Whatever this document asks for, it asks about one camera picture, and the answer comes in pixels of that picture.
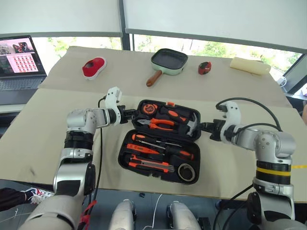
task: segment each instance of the yellow sponge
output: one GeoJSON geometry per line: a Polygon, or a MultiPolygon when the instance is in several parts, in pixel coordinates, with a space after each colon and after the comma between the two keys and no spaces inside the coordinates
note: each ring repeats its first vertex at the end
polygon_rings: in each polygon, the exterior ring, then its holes
{"type": "Polygon", "coordinates": [[[249,73],[264,75],[270,72],[271,66],[259,61],[247,60],[239,57],[234,57],[230,63],[230,67],[243,70],[249,73]]]}

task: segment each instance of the person's foot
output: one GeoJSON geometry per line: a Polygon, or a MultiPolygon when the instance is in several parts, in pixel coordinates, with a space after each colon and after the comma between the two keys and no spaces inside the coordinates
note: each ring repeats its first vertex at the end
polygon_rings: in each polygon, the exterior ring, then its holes
{"type": "Polygon", "coordinates": [[[48,192],[38,188],[29,188],[24,192],[26,195],[26,202],[31,204],[40,204],[43,200],[47,199],[50,196],[53,196],[54,193],[48,192]]]}

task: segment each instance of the table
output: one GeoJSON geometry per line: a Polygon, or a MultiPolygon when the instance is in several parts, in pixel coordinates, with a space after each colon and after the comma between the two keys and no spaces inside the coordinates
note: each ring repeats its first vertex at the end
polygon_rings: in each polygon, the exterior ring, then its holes
{"type": "MultiPolygon", "coordinates": [[[[95,108],[105,93],[39,89],[0,140],[1,179],[52,184],[60,151],[64,146],[67,113],[76,108],[95,108]]],[[[144,97],[125,96],[119,104],[136,108],[144,97]]],[[[177,104],[195,108],[202,122],[222,119],[215,109],[216,102],[173,100],[177,104]]],[[[242,123],[271,123],[270,116],[261,108],[239,103],[242,123]]],[[[297,143],[293,165],[307,164],[307,128],[296,110],[270,106],[278,116],[284,131],[291,133],[297,143]]],[[[104,129],[104,156],[100,188],[133,190],[189,196],[230,198],[252,183],[255,175],[255,154],[235,146],[209,140],[203,132],[196,141],[201,149],[199,180],[193,185],[161,181],[138,175],[120,167],[119,149],[126,133],[133,129],[131,122],[104,129]]],[[[94,163],[99,161],[99,134],[95,134],[94,163]]],[[[307,169],[293,169],[291,182],[295,186],[296,202],[307,202],[307,169]]],[[[239,198],[246,198],[248,193],[239,198]]]]}
{"type": "Polygon", "coordinates": [[[266,105],[291,107],[270,74],[259,76],[229,67],[230,58],[189,56],[183,71],[176,76],[163,75],[153,87],[146,81],[155,73],[153,53],[70,47],[41,84],[44,89],[82,92],[107,92],[118,86],[125,95],[181,100],[221,101],[229,97],[248,97],[266,105]],[[86,81],[81,67],[103,56],[106,68],[94,81],[86,81]],[[198,65],[211,61],[206,75],[198,74],[198,65]]]}

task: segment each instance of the sneaker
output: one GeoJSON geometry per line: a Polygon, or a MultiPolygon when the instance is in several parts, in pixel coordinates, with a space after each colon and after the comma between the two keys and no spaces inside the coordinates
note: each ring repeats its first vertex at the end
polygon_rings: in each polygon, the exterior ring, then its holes
{"type": "Polygon", "coordinates": [[[52,192],[47,192],[38,188],[29,188],[28,190],[21,191],[26,193],[27,200],[31,204],[40,204],[43,200],[54,195],[52,192]]]}
{"type": "Polygon", "coordinates": [[[106,60],[103,57],[95,57],[82,67],[83,76],[87,80],[94,80],[105,67],[106,60]]]}

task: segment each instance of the white cable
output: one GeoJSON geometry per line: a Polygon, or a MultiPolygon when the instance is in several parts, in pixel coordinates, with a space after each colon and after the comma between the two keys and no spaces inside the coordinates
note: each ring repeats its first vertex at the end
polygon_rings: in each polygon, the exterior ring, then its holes
{"type": "Polygon", "coordinates": [[[153,226],[152,226],[153,229],[154,229],[154,216],[155,216],[155,211],[156,211],[156,209],[157,209],[157,205],[158,205],[158,202],[159,202],[161,196],[162,196],[162,194],[160,194],[160,196],[159,196],[159,198],[158,198],[158,200],[157,200],[157,203],[155,203],[155,208],[154,208],[154,212],[153,212],[153,226]]]}
{"type": "Polygon", "coordinates": [[[146,228],[151,228],[150,225],[145,226],[142,230],[145,230],[146,228]]]}
{"type": "Polygon", "coordinates": [[[282,76],[282,77],[283,77],[283,80],[284,80],[284,84],[283,84],[283,85],[281,85],[280,87],[285,86],[285,85],[286,85],[286,83],[287,83],[287,78],[285,78],[284,76],[282,76]]]}
{"type": "Polygon", "coordinates": [[[15,211],[15,216],[14,216],[14,217],[16,217],[16,216],[17,216],[18,210],[19,210],[19,208],[16,208],[16,211],[15,211]]]}
{"type": "Polygon", "coordinates": [[[16,216],[12,216],[10,218],[4,219],[4,220],[0,221],[0,223],[5,222],[5,221],[10,220],[10,219],[13,219],[13,218],[18,217],[18,216],[29,215],[29,214],[31,214],[31,212],[23,213],[23,214],[18,214],[16,216]]]}

